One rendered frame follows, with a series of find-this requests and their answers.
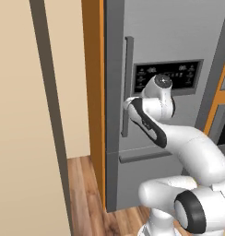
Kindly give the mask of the grey fridge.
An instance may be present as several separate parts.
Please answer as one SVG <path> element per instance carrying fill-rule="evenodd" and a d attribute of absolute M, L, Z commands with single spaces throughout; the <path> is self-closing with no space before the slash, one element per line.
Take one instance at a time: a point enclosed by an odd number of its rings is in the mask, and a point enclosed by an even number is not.
<path fill-rule="evenodd" d="M 145 84 L 136 67 L 199 63 L 196 78 L 172 92 L 170 122 L 208 131 L 225 64 L 225 0 L 104 0 L 104 13 L 105 194 L 107 210 L 115 211 L 138 206 L 145 180 L 184 173 L 123 108 Z"/>

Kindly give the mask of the grey fridge freezer drawer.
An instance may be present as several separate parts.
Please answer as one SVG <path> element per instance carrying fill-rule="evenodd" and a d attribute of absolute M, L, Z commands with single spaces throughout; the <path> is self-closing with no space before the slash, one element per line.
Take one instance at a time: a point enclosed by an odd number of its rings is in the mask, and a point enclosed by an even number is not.
<path fill-rule="evenodd" d="M 150 146 L 106 154 L 105 192 L 106 210 L 108 212 L 139 206 L 138 187 L 142 182 L 188 174 L 175 155 L 121 163 L 119 153 L 126 151 L 156 152 L 166 150 Z"/>

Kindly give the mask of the grey fridge door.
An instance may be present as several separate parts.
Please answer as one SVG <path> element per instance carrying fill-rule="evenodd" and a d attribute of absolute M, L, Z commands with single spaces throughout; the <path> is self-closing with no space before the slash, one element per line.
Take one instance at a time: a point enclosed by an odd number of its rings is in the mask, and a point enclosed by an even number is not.
<path fill-rule="evenodd" d="M 105 0 L 106 152 L 154 146 L 128 120 L 122 137 L 126 36 L 134 38 L 131 95 L 155 74 L 173 82 L 170 124 L 195 124 L 225 19 L 225 0 Z"/>

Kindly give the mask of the orange wooden cabinet side panel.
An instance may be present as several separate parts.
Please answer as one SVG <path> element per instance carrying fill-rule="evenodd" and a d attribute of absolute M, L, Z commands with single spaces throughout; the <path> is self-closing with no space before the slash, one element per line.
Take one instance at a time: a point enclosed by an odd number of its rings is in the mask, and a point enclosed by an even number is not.
<path fill-rule="evenodd" d="M 90 157 L 105 209 L 104 3 L 81 0 L 89 113 Z"/>

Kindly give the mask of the grey built-in oven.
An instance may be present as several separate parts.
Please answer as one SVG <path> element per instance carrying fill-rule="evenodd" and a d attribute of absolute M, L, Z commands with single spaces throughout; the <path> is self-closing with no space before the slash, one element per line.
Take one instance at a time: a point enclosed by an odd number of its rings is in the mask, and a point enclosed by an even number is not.
<path fill-rule="evenodd" d="M 218 105 L 208 136 L 225 156 L 225 103 Z"/>

